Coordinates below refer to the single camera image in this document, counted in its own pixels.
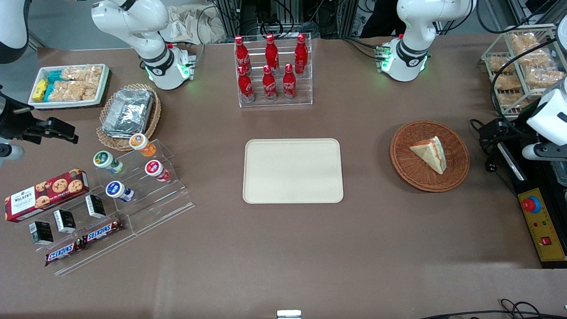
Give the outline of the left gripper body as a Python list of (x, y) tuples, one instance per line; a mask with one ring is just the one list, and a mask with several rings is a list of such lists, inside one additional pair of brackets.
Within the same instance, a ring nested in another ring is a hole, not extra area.
[(558, 146), (567, 143), (567, 101), (565, 91), (545, 93), (527, 124)]

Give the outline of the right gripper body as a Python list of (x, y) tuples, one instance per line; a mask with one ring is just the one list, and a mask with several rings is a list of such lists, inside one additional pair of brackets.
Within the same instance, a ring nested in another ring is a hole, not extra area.
[(41, 144), (43, 128), (31, 113), (31, 107), (12, 99), (4, 93), (1, 97), (0, 136), (3, 139), (24, 140), (34, 144)]

